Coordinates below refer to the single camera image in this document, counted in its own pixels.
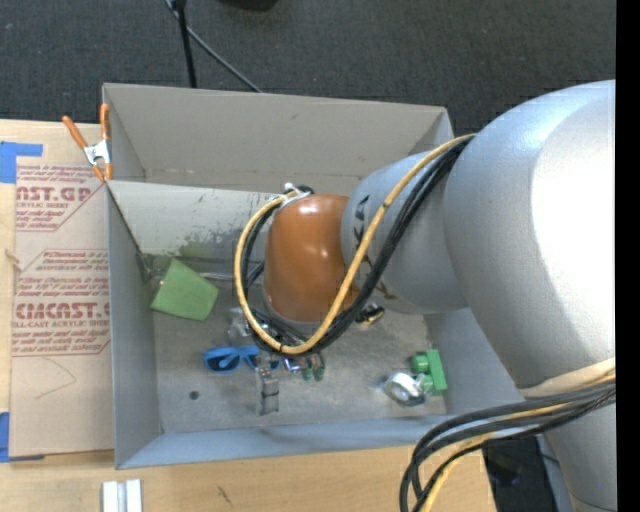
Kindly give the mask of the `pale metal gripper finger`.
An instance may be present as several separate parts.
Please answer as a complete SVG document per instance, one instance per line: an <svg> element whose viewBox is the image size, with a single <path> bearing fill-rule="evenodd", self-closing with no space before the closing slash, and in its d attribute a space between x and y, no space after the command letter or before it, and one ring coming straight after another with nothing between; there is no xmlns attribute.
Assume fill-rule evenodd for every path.
<svg viewBox="0 0 640 512"><path fill-rule="evenodd" d="M252 339L253 330L240 307L233 307L227 311L227 321L227 336L231 342L240 343Z"/></svg>
<svg viewBox="0 0 640 512"><path fill-rule="evenodd" d="M259 416L279 411L279 380L269 365L256 370L257 405Z"/></svg>

